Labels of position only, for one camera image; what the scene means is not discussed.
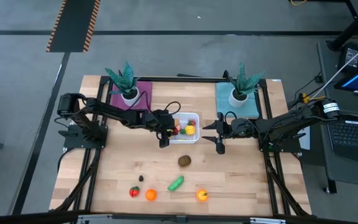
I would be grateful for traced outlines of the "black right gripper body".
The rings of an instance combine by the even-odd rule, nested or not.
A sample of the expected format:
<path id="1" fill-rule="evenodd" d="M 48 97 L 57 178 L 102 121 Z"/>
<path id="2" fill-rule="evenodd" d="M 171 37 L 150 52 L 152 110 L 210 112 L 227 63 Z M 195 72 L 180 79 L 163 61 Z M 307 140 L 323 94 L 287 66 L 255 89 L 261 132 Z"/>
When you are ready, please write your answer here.
<path id="1" fill-rule="evenodd" d="M 222 113 L 218 113 L 216 131 L 218 133 L 218 138 L 216 139 L 216 151 L 218 154 L 225 153 L 224 139 L 255 137 L 255 127 L 250 120 L 237 118 L 232 120 L 231 124 L 228 124 L 224 120 L 224 115 Z"/>

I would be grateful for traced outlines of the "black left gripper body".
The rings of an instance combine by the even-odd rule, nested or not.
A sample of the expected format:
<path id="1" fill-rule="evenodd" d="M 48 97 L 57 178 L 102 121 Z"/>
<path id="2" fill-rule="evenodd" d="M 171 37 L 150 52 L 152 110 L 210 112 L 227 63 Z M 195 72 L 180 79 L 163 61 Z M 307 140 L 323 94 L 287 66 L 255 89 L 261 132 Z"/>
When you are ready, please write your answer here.
<path id="1" fill-rule="evenodd" d="M 145 128 L 150 132 L 155 132 L 159 141 L 159 147 L 169 146 L 175 120 L 168 110 L 155 110 L 145 115 Z"/>

